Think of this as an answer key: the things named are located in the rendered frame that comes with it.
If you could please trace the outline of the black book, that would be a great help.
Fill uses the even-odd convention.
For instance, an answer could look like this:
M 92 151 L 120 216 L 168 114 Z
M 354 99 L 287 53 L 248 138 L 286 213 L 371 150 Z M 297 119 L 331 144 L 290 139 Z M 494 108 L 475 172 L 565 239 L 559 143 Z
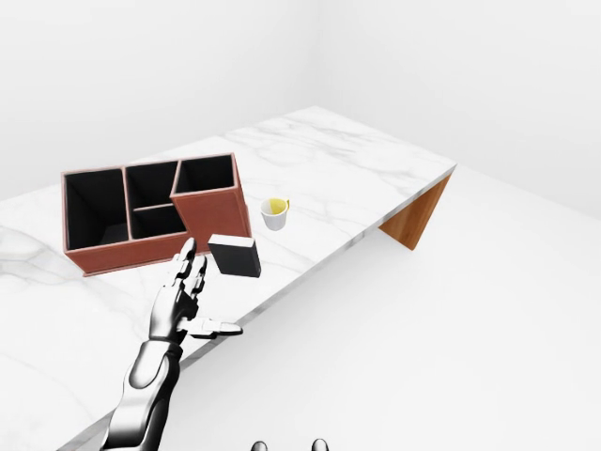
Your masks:
M 261 264 L 254 238 L 213 234 L 208 247 L 222 274 L 260 276 Z

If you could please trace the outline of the white mug yellow inside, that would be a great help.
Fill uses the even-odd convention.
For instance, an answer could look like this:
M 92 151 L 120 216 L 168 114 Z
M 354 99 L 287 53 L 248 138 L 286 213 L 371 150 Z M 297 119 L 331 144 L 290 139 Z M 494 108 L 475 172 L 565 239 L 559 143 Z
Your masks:
M 287 198 L 270 197 L 265 199 L 260 206 L 263 220 L 269 230 L 279 231 L 286 223 L 286 216 L 290 208 Z

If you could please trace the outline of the silver black robot right hand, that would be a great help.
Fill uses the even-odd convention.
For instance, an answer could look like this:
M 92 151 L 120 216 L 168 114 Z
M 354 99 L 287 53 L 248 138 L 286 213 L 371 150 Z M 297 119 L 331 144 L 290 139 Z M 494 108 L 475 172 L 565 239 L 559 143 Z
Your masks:
M 170 261 L 166 282 L 160 288 L 150 317 L 149 338 L 181 344 L 186 335 L 214 339 L 219 335 L 239 335 L 235 323 L 199 317 L 198 296 L 205 285 L 206 257 L 195 265 L 196 241 L 188 238 Z

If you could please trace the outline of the wooden table leg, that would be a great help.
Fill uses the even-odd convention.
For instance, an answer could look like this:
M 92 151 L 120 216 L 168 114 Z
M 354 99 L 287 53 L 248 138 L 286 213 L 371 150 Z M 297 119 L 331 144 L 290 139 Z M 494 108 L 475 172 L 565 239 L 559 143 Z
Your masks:
M 449 179 L 448 175 L 383 223 L 379 229 L 413 251 L 424 233 Z

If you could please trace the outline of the red-brown desk caddy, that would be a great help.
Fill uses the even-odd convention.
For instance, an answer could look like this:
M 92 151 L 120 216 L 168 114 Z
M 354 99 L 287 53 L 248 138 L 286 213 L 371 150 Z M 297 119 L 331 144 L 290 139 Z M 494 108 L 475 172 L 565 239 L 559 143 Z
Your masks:
M 86 275 L 162 262 L 188 238 L 252 234 L 232 153 L 67 172 L 64 253 Z

